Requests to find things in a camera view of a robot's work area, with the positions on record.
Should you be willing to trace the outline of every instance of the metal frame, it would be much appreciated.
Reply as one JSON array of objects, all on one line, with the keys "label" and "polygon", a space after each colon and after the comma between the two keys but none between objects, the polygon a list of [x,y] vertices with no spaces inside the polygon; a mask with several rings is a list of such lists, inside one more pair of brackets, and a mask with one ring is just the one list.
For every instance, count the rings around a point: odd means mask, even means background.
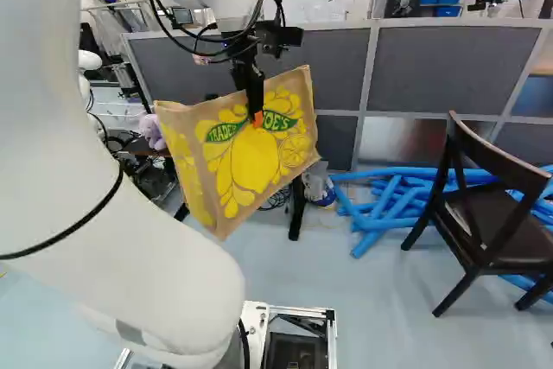
[{"label": "metal frame", "polygon": [[[459,17],[459,18],[435,18],[435,17],[418,17],[407,19],[371,19],[359,22],[320,22],[309,23],[303,25],[306,30],[336,30],[336,29],[370,29],[369,42],[367,44],[367,55],[365,61],[365,73],[363,78],[363,86],[361,90],[361,98],[359,102],[359,110],[315,110],[316,114],[325,116],[353,116],[358,118],[357,129],[355,131],[354,147],[351,160],[351,170],[355,170],[359,166],[359,151],[362,141],[363,124],[366,117],[398,117],[398,118],[418,118],[418,119],[446,119],[447,114],[433,112],[402,112],[402,111],[368,111],[366,109],[369,93],[371,89],[372,72],[374,68],[374,60],[378,48],[378,37],[381,28],[420,28],[420,27],[510,27],[510,28],[537,28],[541,29],[540,34],[533,46],[528,61],[524,65],[518,80],[513,87],[513,91],[507,100],[505,107],[500,115],[486,114],[460,114],[464,120],[472,121],[487,121],[495,123],[493,127],[490,141],[493,141],[499,135],[499,132],[505,123],[529,123],[529,124],[553,124],[553,119],[550,118],[528,118],[516,117],[511,115],[512,107],[516,104],[517,98],[522,91],[522,87],[526,79],[531,73],[533,65],[536,63],[539,53],[545,43],[547,35],[553,29],[553,20],[547,19],[514,19],[514,18],[474,18],[474,17]],[[218,34],[217,31],[208,32],[213,35]],[[172,31],[172,35],[186,36],[181,31]],[[129,61],[137,73],[138,81],[144,91],[146,99],[152,103],[152,96],[148,90],[148,86],[144,77],[137,65],[137,60],[130,48],[129,41],[136,39],[152,39],[164,37],[163,32],[142,32],[134,34],[122,34],[123,44],[127,51]]]},{"label": "metal frame", "polygon": [[[338,369],[338,326],[336,324],[336,312],[334,309],[270,306],[263,302],[246,301],[242,309],[242,320],[244,321],[245,328],[250,331],[251,336],[257,332],[261,334],[258,339],[258,345],[250,344],[250,349],[252,347],[256,349],[251,350],[251,352],[254,352],[251,355],[251,369],[259,369],[262,366],[264,348],[270,333],[269,325],[278,316],[308,319],[309,321],[324,321],[326,326],[325,339],[327,341],[327,369]],[[123,349],[113,369],[125,369],[132,361],[133,355],[134,353],[130,349]]]}]

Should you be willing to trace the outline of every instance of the black table leg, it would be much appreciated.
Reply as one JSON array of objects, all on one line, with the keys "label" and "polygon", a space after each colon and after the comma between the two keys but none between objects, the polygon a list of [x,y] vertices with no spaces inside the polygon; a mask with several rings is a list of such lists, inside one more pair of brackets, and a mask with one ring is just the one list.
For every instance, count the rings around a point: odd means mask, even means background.
[{"label": "black table leg", "polygon": [[183,203],[181,207],[179,207],[179,210],[176,211],[176,214],[173,218],[175,218],[179,222],[182,222],[188,216],[189,213],[190,211],[188,210],[187,204]]},{"label": "black table leg", "polygon": [[288,239],[290,241],[297,241],[300,238],[303,210],[307,203],[305,195],[303,194],[304,189],[302,176],[299,175],[292,181],[292,221],[290,222],[288,233]]}]

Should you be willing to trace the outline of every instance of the trader joe's logo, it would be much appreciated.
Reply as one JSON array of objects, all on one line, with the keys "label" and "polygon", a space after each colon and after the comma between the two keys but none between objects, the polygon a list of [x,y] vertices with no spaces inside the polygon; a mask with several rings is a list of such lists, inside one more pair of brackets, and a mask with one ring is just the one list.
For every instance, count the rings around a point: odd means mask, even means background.
[{"label": "trader joe's logo", "polygon": [[[230,140],[238,134],[246,122],[246,118],[238,123],[221,123],[215,125],[207,132],[206,142],[222,143]],[[294,127],[297,119],[286,117],[276,111],[263,111],[263,128],[267,131],[286,131]]]}]

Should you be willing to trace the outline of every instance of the black stand leg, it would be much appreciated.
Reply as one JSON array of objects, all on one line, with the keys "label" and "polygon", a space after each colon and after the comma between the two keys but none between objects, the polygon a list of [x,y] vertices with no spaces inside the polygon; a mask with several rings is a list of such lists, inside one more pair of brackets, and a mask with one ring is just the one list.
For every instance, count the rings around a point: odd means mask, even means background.
[{"label": "black stand leg", "polygon": [[176,211],[176,214],[173,218],[175,218],[179,222],[182,222],[188,216],[189,213],[190,211],[188,210],[187,204],[183,203],[181,207],[179,207],[179,210]]},{"label": "black stand leg", "polygon": [[522,296],[520,300],[515,302],[515,307],[518,311],[526,310],[533,306],[540,298],[542,298],[553,287],[553,274],[540,278],[537,283]]},{"label": "black stand leg", "polygon": [[300,228],[302,227],[303,210],[305,209],[306,199],[303,194],[304,186],[302,176],[297,176],[292,181],[292,221],[290,222],[290,229],[288,238],[290,241],[297,241],[300,238]]}]

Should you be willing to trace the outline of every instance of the orange object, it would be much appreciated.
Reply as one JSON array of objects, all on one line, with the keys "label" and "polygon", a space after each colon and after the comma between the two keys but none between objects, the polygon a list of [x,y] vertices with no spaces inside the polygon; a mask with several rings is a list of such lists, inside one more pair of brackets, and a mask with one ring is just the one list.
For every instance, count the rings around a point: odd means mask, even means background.
[{"label": "orange object", "polygon": [[263,112],[258,111],[256,112],[254,119],[253,119],[253,126],[258,129],[263,125]]}]

